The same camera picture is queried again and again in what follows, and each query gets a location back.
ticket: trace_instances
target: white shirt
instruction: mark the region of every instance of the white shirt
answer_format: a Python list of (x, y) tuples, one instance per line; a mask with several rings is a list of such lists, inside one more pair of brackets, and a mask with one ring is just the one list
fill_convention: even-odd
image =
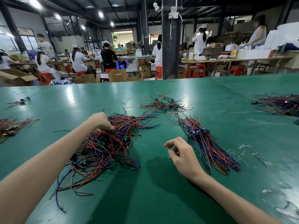
[(203, 49), (206, 47), (205, 41), (202, 39), (202, 36), (203, 36), (203, 33), (199, 33), (192, 39), (192, 41), (195, 42), (193, 50), (197, 54), (202, 54)]
[(156, 56), (155, 65), (162, 66), (162, 44), (160, 50), (158, 49), (157, 45), (155, 45), (152, 54)]
[(12, 61), (8, 56), (2, 56), (3, 62), (0, 64), (0, 69), (10, 69), (9, 62)]
[(56, 70), (47, 66), (47, 61), (49, 58), (46, 55), (40, 55), (40, 65), (37, 63), (37, 55), (35, 56), (35, 62), (37, 64), (37, 69), (41, 73), (55, 73)]
[(260, 33), (260, 30), (262, 30), (262, 27), (264, 27), (264, 34), (263, 34), (263, 37), (259, 40), (259, 41), (257, 41), (257, 42), (255, 42), (255, 43), (253, 43), (252, 45), (251, 45), (251, 48), (252, 49), (254, 49), (256, 46), (261, 46), (261, 45), (264, 45), (265, 44), (265, 41), (266, 41), (266, 38), (267, 38), (267, 28), (265, 27), (265, 26), (259, 26), (255, 31), (254, 31), (254, 33), (252, 34), (252, 36), (250, 37), (250, 39), (249, 39), (249, 42), (252, 42), (252, 41), (254, 41), (256, 38), (257, 38), (257, 36), (258, 36), (258, 34)]
[(73, 64), (73, 69), (75, 70), (75, 72), (87, 71), (87, 66), (84, 64), (84, 61), (86, 60), (86, 57), (84, 56), (84, 54), (81, 52), (76, 52), (75, 58), (74, 58), (75, 61), (73, 61), (72, 55), (73, 55), (73, 53), (71, 52), (70, 59)]

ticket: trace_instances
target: woman in white shirt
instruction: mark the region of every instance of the woman in white shirt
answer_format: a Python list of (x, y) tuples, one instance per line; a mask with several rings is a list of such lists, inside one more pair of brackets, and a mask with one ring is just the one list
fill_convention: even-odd
[(196, 30), (192, 37), (192, 42), (195, 42), (194, 44), (194, 53), (198, 54), (199, 56), (202, 54), (203, 49), (206, 47), (206, 40), (207, 40), (207, 34), (205, 31), (207, 30), (207, 24), (203, 24), (199, 27), (199, 29)]
[(162, 35), (160, 34), (158, 37), (158, 44), (154, 46), (154, 49), (152, 51), (153, 56), (151, 59), (155, 60), (155, 65), (162, 66)]
[(0, 49), (0, 69), (10, 69), (9, 63), (17, 64), (19, 62), (13, 61), (8, 57), (8, 53)]
[(92, 74), (93, 68), (91, 65), (86, 66), (84, 61), (86, 57), (81, 53), (81, 49), (78, 45), (72, 45), (73, 51), (70, 54), (70, 59), (73, 64), (73, 69), (75, 72), (86, 71), (86, 74)]
[(251, 46), (254, 49), (256, 46), (261, 46), (265, 44), (267, 37), (267, 26), (265, 24), (265, 15), (260, 15), (255, 18), (254, 27), (256, 28), (252, 34), (247, 46)]
[(35, 56), (35, 62), (37, 64), (37, 69), (40, 73), (51, 73), (56, 79), (61, 79), (61, 72), (55, 70), (54, 68), (50, 68), (47, 66), (47, 62), (52, 62), (48, 56), (46, 56), (45, 52), (41, 49), (36, 50), (37, 55)]

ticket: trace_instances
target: electrical outlet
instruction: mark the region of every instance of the electrical outlet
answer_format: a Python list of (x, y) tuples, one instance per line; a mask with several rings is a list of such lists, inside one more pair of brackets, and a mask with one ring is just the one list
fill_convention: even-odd
[(171, 18), (173, 18), (173, 19), (177, 19), (177, 18), (178, 18), (178, 12), (170, 12), (170, 13), (168, 14), (168, 18), (169, 18), (169, 19), (171, 19)]

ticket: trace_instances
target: pile of wires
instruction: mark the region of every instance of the pile of wires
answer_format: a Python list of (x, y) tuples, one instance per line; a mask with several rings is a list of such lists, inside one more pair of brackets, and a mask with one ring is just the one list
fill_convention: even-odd
[(272, 114), (283, 114), (287, 116), (299, 116), (299, 95), (288, 94), (285, 96), (277, 93), (268, 93), (256, 95), (256, 101), (253, 105), (258, 105), (258, 110), (266, 111)]
[(75, 84), (75, 80), (73, 78), (66, 79), (52, 79), (50, 85), (68, 85)]
[(241, 170), (240, 164), (222, 149), (213, 140), (210, 131), (199, 123), (199, 118), (195, 119), (195, 117), (185, 115), (183, 118), (180, 116), (177, 116), (177, 118), (178, 120), (173, 120), (173, 122), (178, 123), (188, 134), (188, 138), (196, 145), (200, 158), (210, 174), (212, 174), (211, 167), (224, 175), (228, 175), (230, 169)]
[(18, 101), (15, 101), (15, 102), (12, 102), (12, 103), (8, 103), (8, 108), (10, 108), (10, 107), (13, 107), (13, 106), (18, 106), (18, 105), (24, 105), (24, 104), (26, 104), (25, 102), (26, 101), (30, 101), (31, 99), (31, 97), (32, 96), (34, 96), (35, 94), (33, 94), (33, 95), (31, 95), (30, 97), (29, 96), (27, 96), (27, 97), (25, 97), (25, 98), (19, 98), (19, 95), (20, 95), (21, 93), (19, 93), (18, 94)]
[(151, 94), (150, 97), (143, 97), (141, 99), (144, 98), (151, 98), (154, 101), (148, 105), (141, 105), (140, 108), (148, 108), (155, 112), (170, 111), (169, 114), (178, 114), (179, 112), (193, 109), (187, 109), (185, 105), (181, 104), (181, 100), (175, 101), (173, 98), (167, 97), (165, 94), (161, 95), (158, 93), (157, 98), (153, 98)]
[[(91, 196), (92, 193), (79, 192), (78, 188), (99, 177), (112, 165), (118, 163), (124, 165), (125, 163), (130, 167), (139, 169), (140, 165), (129, 157), (128, 148), (132, 136), (140, 136), (137, 135), (138, 130), (159, 126), (150, 123), (151, 118), (155, 118), (156, 114), (145, 112), (139, 117), (128, 116), (126, 113), (114, 114), (108, 117), (108, 120), (115, 127), (114, 130), (104, 130), (100, 136), (90, 134), (70, 158), (66, 165), (70, 169), (61, 179), (57, 178), (57, 188), (54, 194), (58, 208), (66, 213), (58, 203), (58, 192), (71, 189), (78, 196)], [(68, 178), (68, 184), (62, 184), (66, 178)]]
[(16, 119), (0, 119), (0, 144), (11, 136), (15, 136), (19, 130), (26, 125), (37, 121), (36, 117), (27, 116), (24, 122), (17, 122)]

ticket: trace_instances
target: green table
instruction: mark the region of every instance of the green table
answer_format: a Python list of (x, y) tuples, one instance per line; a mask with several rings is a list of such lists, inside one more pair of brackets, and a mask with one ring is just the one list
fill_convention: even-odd
[[(129, 115), (139, 116), (144, 109), (139, 109), (136, 101), (157, 91), (194, 107), (187, 114), (200, 116), (200, 123), (224, 149), (246, 149), (239, 160), (243, 170), (232, 171), (226, 177), (213, 169), (216, 180), (283, 222), (295, 223), (295, 219), (282, 217), (275, 207), (284, 207), (287, 201), (299, 205), (299, 126), (293, 124), (292, 117), (252, 112), (251, 101), (253, 94), (299, 93), (298, 81), (299, 74), (286, 74), (0, 88), (1, 118), (22, 121), (27, 114), (40, 114), (38, 122), (0, 145), (0, 178), (66, 134), (52, 131), (72, 130), (103, 108), (107, 115), (123, 113), (124, 107)], [(40, 93), (24, 106), (5, 110), (6, 103), (16, 100), (21, 92)], [(67, 214), (57, 208), (54, 198), (49, 200), (54, 183), (26, 223), (234, 223), (223, 208), (182, 177), (168, 159), (163, 144), (177, 136), (187, 139), (172, 118), (173, 115), (160, 114), (157, 123), (161, 126), (140, 131), (141, 137), (133, 139), (129, 151), (141, 164), (140, 171), (106, 171), (80, 188), (94, 196), (79, 197), (71, 190), (60, 192), (59, 203)], [(248, 146), (239, 149), (240, 145)], [(255, 152), (271, 165), (266, 168), (252, 156)], [(281, 189), (280, 180), (293, 188)], [(282, 193), (263, 194), (263, 189)]]

